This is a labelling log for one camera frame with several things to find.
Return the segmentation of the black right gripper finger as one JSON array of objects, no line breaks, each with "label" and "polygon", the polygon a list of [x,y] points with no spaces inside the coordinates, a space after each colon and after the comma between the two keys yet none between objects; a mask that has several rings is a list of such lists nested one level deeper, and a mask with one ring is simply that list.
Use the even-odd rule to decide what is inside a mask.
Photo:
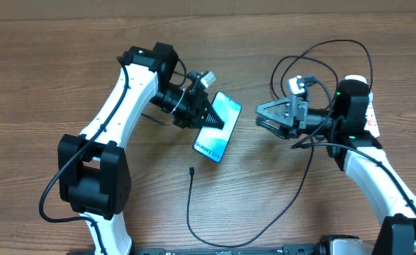
[{"label": "black right gripper finger", "polygon": [[291,112],[291,99],[282,98],[276,101],[260,104],[256,107],[256,113],[265,118],[286,118]]},{"label": "black right gripper finger", "polygon": [[276,123],[266,118],[257,118],[256,124],[281,139],[292,139],[290,128],[286,125]]}]

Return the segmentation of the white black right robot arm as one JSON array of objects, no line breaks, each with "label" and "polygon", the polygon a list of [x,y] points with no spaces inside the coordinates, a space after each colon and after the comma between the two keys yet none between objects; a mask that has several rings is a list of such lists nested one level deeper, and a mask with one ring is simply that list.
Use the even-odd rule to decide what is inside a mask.
[{"label": "white black right robot arm", "polygon": [[283,253],[414,254],[416,195],[391,166],[377,136],[367,128],[372,93],[366,79],[346,76],[327,110],[310,107],[311,83],[307,78],[293,78],[290,96],[257,106],[257,125],[285,140],[321,136],[319,145],[360,188],[381,229],[374,244],[351,235],[331,234],[315,244],[285,245]]}]

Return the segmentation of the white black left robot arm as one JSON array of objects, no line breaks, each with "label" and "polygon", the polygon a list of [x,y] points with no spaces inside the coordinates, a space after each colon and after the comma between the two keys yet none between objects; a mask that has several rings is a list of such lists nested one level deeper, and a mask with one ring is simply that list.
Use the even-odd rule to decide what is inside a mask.
[{"label": "white black left robot arm", "polygon": [[92,254],[132,254],[123,210],[131,177],[125,155],[128,140],[145,106],[153,103],[173,116],[180,128],[222,129],[205,89],[211,73],[184,72],[188,88],[171,82],[180,58],[172,45],[158,42],[151,50],[132,46],[118,57],[117,84],[96,117],[79,135],[64,135],[58,144],[56,178],[60,197],[87,223]]}]

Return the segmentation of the white power strip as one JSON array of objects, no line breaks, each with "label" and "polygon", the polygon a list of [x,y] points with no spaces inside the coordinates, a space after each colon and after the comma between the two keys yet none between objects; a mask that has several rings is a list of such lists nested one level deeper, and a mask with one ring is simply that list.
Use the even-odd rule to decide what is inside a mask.
[{"label": "white power strip", "polygon": [[[357,80],[357,81],[364,82],[365,84],[368,84],[366,78],[358,74],[346,75],[344,79],[345,80]],[[369,91],[369,104],[366,109],[365,117],[366,117],[366,124],[364,126],[364,129],[368,130],[373,137],[378,138],[380,136],[380,131],[378,128],[376,114],[375,114],[374,107],[373,107],[373,92],[372,91]]]}]

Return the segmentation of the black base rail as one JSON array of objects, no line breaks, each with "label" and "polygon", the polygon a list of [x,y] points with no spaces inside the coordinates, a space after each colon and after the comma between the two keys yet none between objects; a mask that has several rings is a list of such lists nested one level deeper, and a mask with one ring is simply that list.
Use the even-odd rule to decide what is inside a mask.
[{"label": "black base rail", "polygon": [[236,248],[236,249],[135,249],[131,255],[318,255],[326,254],[319,244],[285,244],[282,247]]}]

